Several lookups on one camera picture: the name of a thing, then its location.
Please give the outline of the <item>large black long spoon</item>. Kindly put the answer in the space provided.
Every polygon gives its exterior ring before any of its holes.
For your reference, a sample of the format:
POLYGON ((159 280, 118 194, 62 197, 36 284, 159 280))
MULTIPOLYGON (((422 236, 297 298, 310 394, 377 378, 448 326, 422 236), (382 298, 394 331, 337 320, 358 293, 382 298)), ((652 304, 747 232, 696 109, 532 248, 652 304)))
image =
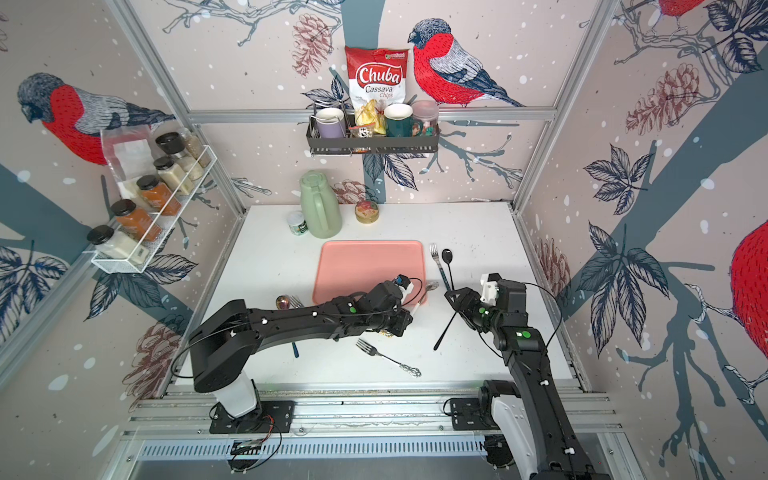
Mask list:
POLYGON ((450 329, 454 319, 457 316, 457 313, 458 312, 454 311, 453 314, 451 315, 450 319, 448 320, 447 324, 445 325, 444 329, 442 330, 440 336, 438 337, 438 339, 436 340, 435 344, 433 345, 433 351, 437 351, 440 348, 440 346, 442 345, 448 330, 450 329))

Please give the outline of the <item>silver ornate handle fork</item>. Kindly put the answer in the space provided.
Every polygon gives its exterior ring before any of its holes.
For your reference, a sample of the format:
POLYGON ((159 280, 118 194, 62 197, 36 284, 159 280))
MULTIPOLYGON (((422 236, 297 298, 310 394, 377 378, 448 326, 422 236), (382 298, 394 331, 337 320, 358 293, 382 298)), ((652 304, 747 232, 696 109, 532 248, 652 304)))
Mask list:
POLYGON ((356 346, 362 352, 364 352, 366 355, 371 356, 371 357, 383 358, 383 359, 385 359, 385 360, 387 360, 387 361, 397 365, 401 370, 403 370, 404 372, 408 373, 409 375, 411 375, 411 376, 413 376, 415 378, 420 378, 422 376, 422 372, 418 368, 412 367, 412 366, 407 365, 405 363, 402 363, 402 362, 399 362, 397 360, 394 360, 393 358, 391 358, 391 357, 389 357, 387 355, 384 355, 376 347, 374 347, 372 344, 368 343, 367 341, 365 341, 365 340, 363 340, 361 338, 356 340, 356 346))

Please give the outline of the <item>teal handle fork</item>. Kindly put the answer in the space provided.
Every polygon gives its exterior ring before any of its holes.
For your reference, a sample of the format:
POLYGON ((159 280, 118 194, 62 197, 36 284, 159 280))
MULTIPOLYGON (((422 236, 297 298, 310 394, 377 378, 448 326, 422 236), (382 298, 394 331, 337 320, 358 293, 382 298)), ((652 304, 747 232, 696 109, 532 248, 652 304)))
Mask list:
POLYGON ((446 276, 446 272, 445 272, 445 270, 443 268, 440 254, 439 254, 437 245, 435 243, 430 243, 429 244, 429 253, 430 253, 430 256, 431 256, 432 260, 435 262, 435 264, 436 264, 436 266, 438 268, 438 271, 440 273, 440 276, 441 276, 441 279, 442 279, 442 282, 444 284, 445 289, 447 291, 451 291, 450 282, 448 280, 448 277, 446 276))

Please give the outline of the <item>cow pattern handle spoon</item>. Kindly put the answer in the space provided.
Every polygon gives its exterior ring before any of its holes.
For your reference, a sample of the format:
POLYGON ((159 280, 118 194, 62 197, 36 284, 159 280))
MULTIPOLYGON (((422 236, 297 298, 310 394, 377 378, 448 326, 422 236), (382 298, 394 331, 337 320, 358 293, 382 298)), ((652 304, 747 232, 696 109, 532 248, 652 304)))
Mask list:
POLYGON ((426 287, 424 288, 424 291, 420 294, 420 296, 417 299, 417 303, 413 306, 410 313, 412 316, 416 315, 416 312, 420 308, 420 306, 425 302, 427 295, 433 291, 436 290, 440 286, 440 283, 437 280, 430 280, 427 282, 426 287))

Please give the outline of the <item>small black spoon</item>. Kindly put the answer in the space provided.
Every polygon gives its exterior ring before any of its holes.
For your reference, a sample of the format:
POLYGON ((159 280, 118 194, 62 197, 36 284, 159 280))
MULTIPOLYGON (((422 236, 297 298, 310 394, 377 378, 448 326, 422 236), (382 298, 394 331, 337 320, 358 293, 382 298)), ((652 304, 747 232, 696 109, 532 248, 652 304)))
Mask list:
POLYGON ((448 249, 448 248, 443 249, 441 251, 441 259, 442 259, 443 263, 447 266, 447 269, 448 269, 448 279, 449 279, 449 290, 452 291, 452 290, 455 289, 453 273, 452 273, 452 268, 451 268, 451 264, 452 264, 453 259, 454 259, 453 252, 450 249, 448 249))

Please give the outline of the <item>grey speckled handle fork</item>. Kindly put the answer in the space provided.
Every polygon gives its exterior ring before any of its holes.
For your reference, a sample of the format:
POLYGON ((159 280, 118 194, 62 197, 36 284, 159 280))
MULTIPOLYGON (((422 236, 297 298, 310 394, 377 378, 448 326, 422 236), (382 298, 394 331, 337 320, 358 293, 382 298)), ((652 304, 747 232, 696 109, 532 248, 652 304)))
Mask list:
POLYGON ((301 309, 305 307, 303 302, 295 295, 289 295, 288 299, 289 299, 289 305, 292 309, 301 309))

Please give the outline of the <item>iridescent rainbow spoon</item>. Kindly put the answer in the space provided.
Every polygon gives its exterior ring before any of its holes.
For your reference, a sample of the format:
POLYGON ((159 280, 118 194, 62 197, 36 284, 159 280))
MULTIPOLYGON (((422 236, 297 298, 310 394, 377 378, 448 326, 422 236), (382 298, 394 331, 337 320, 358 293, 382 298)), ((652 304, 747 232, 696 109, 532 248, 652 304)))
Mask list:
MULTIPOLYGON (((290 310, 295 306, 293 298, 290 295, 279 295, 275 300, 275 304, 278 310, 290 310)), ((294 357, 299 358, 300 354, 295 342, 292 343, 292 351, 294 357)))

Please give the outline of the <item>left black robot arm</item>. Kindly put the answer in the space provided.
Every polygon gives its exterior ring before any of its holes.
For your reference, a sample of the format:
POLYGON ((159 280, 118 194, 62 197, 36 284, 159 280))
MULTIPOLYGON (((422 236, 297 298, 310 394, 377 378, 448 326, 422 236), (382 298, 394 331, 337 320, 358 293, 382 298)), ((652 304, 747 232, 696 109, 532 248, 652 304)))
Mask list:
POLYGON ((231 300, 190 336, 194 391, 214 394, 229 415, 242 417, 259 406, 256 390, 243 374, 250 356, 283 344, 337 341, 366 332, 400 337, 413 321, 404 304, 414 281, 399 275, 367 293, 298 309, 263 310, 247 307, 242 299, 231 300))

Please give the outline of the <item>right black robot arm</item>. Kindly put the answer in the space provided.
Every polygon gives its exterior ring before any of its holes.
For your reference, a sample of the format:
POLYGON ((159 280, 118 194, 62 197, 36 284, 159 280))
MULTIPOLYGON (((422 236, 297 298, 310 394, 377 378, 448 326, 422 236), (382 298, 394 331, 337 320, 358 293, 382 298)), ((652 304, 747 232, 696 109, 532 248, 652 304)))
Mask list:
POLYGON ((512 376, 488 380, 480 389, 482 415, 504 436, 522 479, 608 479, 576 437, 557 392, 547 343, 529 325, 525 282, 493 273, 445 298, 470 329, 490 333, 512 376))

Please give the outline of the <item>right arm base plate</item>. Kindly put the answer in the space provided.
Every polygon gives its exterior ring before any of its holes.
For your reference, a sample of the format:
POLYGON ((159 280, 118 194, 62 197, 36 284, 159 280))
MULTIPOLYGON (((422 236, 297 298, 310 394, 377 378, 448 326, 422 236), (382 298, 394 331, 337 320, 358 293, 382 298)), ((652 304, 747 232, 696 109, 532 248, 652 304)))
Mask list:
POLYGON ((450 398, 443 404, 443 413, 451 420, 454 431, 498 431, 489 407, 478 398, 450 398))

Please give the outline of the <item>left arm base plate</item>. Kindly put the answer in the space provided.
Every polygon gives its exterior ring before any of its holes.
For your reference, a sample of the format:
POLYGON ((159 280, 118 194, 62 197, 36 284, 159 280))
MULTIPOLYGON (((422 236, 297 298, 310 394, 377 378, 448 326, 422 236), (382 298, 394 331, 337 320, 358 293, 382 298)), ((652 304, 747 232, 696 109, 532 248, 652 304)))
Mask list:
POLYGON ((214 435, 282 433, 290 431, 295 413, 294 401, 265 401, 242 417, 231 416, 220 403, 209 411, 209 433, 214 435))

